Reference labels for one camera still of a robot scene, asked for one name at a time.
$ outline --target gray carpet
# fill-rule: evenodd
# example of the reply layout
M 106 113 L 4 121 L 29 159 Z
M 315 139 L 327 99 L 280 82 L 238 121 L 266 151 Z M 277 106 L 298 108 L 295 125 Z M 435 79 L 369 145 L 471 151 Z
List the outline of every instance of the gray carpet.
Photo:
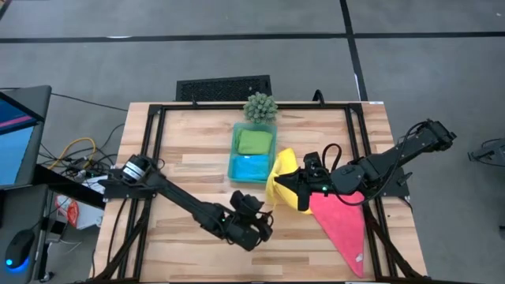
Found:
M 349 7 L 355 32 L 505 31 L 500 0 L 353 0 Z M 330 0 L 13 1 L 0 21 L 0 37 L 343 31 L 339 1 Z M 406 167 L 414 172 L 409 184 L 428 273 L 503 283 L 505 176 L 470 163 L 466 152 L 503 135 L 505 38 L 359 39 L 357 48 L 368 97 L 385 101 L 395 137 L 425 118 L 458 134 L 450 151 Z M 50 84 L 123 108 L 173 100 L 177 80 L 257 74 L 271 76 L 277 100 L 311 99 L 316 88 L 326 100 L 357 99 L 344 39 L 0 44 L 0 62 L 0 86 Z M 81 136 L 101 144 L 124 120 L 122 112 L 53 98 L 43 142 L 55 154 Z M 118 150 L 120 137 L 121 130 L 107 153 Z M 52 283 L 88 277 L 97 233 L 69 231 L 68 241 L 83 241 L 71 253 L 66 244 L 51 248 Z

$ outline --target black grate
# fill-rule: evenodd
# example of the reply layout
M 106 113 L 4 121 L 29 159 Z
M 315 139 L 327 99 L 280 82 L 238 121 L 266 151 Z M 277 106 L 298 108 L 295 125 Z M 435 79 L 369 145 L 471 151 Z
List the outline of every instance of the black grate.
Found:
M 246 101 L 256 92 L 271 95 L 270 76 L 230 77 L 177 82 L 178 102 Z

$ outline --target blue light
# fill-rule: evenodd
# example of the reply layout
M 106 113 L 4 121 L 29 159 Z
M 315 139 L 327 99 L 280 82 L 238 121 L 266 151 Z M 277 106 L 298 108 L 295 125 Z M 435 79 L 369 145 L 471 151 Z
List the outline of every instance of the blue light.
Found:
M 21 273 L 21 272 L 23 272 L 28 267 L 28 259 L 29 258 L 30 257 L 27 257 L 26 260 L 24 260 L 24 262 L 20 266 L 18 266 L 16 268 L 7 267 L 7 271 L 10 272 L 10 273 Z

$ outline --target plastic container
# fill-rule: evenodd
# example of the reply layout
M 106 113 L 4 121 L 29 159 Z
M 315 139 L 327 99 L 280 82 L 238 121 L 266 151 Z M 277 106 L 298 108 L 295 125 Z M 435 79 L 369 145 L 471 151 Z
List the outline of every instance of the plastic container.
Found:
M 231 139 L 231 151 L 230 151 L 230 161 L 228 162 L 228 178 L 234 182 L 248 182 L 248 183 L 258 183 L 258 184 L 266 184 L 267 180 L 253 180 L 253 179 L 240 179 L 234 177 L 234 158 L 239 156 L 237 149 L 235 148 L 235 140 L 237 136 L 237 132 L 240 129 L 247 129 L 252 131 L 265 131 L 272 134 L 270 151 L 268 152 L 268 172 L 271 172 L 271 168 L 274 166 L 275 161 L 275 145 L 277 141 L 277 126 L 275 125 L 261 125 L 261 124 L 253 124 L 253 123 L 235 123 L 234 124 L 234 133 Z

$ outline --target yellow cable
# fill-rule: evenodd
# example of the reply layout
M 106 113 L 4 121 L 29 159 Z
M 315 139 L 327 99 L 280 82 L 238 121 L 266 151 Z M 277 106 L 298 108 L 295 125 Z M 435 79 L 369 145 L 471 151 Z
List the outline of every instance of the yellow cable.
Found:
M 50 165 L 47 169 L 53 170 L 53 168 L 55 166 L 57 166 L 59 162 L 62 161 L 63 156 L 70 149 L 70 147 L 72 147 L 75 143 L 78 143 L 78 142 L 81 142 L 81 141 L 84 141 L 84 140 L 88 140 L 88 141 L 90 141 L 93 144 L 93 152 L 91 153 L 91 156 L 89 157 L 88 161 L 84 164 L 83 168 L 86 168 L 87 166 L 89 166 L 89 163 L 90 163 L 90 161 L 93 158 L 93 155 L 96 153 L 96 144 L 95 144 L 95 141 L 92 138 L 83 137 L 83 138 L 79 138 L 79 139 L 76 139 L 76 140 L 70 142 L 70 144 L 67 147 L 65 147 L 65 150 L 63 150 L 63 152 L 60 154 L 60 156 L 58 157 L 58 159 L 56 161 L 54 161 L 54 163 L 52 165 Z

